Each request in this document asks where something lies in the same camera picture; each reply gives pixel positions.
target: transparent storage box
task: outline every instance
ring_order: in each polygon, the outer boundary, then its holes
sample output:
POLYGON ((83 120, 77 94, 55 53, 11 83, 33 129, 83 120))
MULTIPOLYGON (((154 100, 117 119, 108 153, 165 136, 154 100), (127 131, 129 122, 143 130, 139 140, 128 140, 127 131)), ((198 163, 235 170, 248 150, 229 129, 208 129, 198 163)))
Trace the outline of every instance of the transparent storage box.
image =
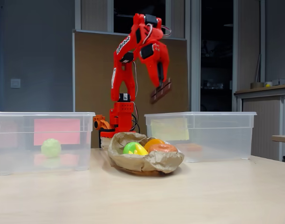
POLYGON ((255 112, 146 114, 149 137, 176 146, 189 162, 248 159, 255 112))
POLYGON ((0 112, 0 175, 87 170, 93 112, 0 112))

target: green fruit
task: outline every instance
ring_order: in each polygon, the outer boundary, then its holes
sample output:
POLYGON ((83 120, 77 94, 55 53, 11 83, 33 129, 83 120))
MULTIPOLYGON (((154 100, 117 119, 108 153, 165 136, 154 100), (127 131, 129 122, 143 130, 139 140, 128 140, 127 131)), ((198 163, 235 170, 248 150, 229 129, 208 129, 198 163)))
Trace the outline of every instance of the green fruit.
POLYGON ((135 144, 140 145, 138 142, 133 141, 125 145, 123 154, 128 154, 129 151, 131 151, 134 154, 134 150, 136 150, 135 144))
POLYGON ((43 142, 41 146, 41 152, 46 157, 57 157, 59 156, 62 147, 58 140, 56 139, 47 139, 43 142))

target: brown paper bag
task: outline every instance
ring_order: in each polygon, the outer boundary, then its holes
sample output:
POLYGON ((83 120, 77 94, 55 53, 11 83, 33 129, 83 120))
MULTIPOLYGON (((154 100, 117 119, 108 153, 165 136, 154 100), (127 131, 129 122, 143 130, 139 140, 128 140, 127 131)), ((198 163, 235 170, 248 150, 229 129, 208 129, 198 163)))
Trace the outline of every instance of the brown paper bag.
POLYGON ((156 152, 148 155, 123 154, 125 145, 136 141, 144 146, 150 139, 144 134, 122 132, 117 133, 112 138, 108 156, 111 159, 112 166, 124 171, 139 175, 168 174, 177 169, 184 159, 184 154, 180 152, 156 152))

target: yellow object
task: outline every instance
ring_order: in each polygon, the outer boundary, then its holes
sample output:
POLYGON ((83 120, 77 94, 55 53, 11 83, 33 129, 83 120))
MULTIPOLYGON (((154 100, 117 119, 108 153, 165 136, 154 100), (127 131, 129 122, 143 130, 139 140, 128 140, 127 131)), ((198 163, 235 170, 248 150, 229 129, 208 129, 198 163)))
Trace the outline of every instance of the yellow object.
POLYGON ((152 136, 167 141, 189 140, 187 118, 151 120, 152 136))
POLYGON ((135 144, 135 148, 136 148, 137 153, 139 155, 147 155, 148 154, 147 150, 145 150, 145 148, 142 147, 140 144, 135 144))
POLYGON ((148 152, 150 146, 154 145, 154 144, 165 144, 165 142, 160 140, 160 139, 151 139, 150 141, 147 142, 147 144, 145 144, 145 146, 144 146, 145 150, 147 150, 147 152, 148 152))

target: brown bulletin board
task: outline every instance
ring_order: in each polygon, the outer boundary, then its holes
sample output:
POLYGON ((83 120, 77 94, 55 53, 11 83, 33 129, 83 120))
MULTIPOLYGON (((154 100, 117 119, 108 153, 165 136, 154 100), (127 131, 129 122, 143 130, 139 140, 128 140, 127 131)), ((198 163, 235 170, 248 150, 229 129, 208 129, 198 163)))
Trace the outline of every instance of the brown bulletin board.
MULTIPOLYGON (((103 114, 109 121, 114 51, 125 38, 122 35, 75 32, 75 111, 103 114)), ((139 59, 137 66, 138 94, 135 104, 141 133, 147 133, 145 114, 185 112, 189 110, 186 41, 163 39, 170 55, 168 77, 172 91, 151 105, 150 93, 155 89, 147 69, 139 59)), ((121 93, 126 93, 124 83, 121 93)), ((98 131, 92 133, 92 147, 98 147, 98 131)))

